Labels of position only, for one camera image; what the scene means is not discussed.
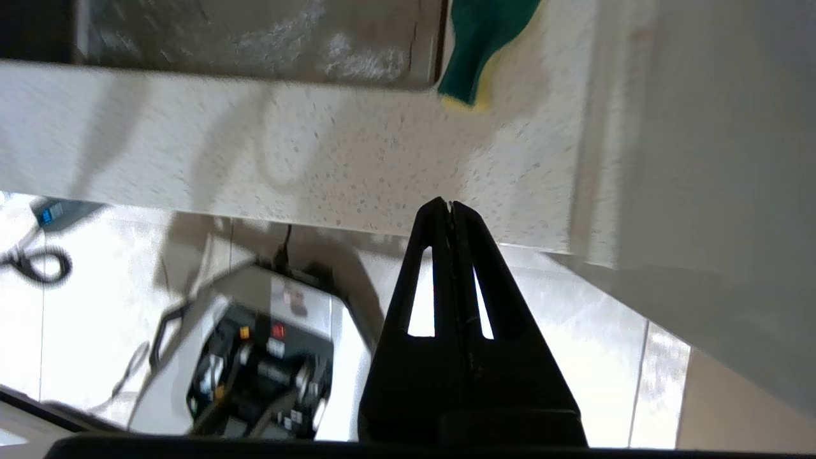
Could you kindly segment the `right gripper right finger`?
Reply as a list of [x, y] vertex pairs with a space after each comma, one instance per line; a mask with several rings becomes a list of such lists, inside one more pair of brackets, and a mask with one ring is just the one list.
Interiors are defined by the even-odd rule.
[[457, 425], [483, 444], [585, 446], [577, 401], [478, 213], [454, 205], [466, 402]]

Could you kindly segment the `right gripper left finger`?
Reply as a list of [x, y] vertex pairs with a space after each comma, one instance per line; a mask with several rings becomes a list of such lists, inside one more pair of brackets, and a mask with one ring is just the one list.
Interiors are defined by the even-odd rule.
[[[446, 201], [420, 207], [358, 411], [362, 442], [436, 442], [440, 417], [460, 401], [460, 343], [451, 278]], [[431, 337], [411, 336], [423, 253], [432, 254]]]

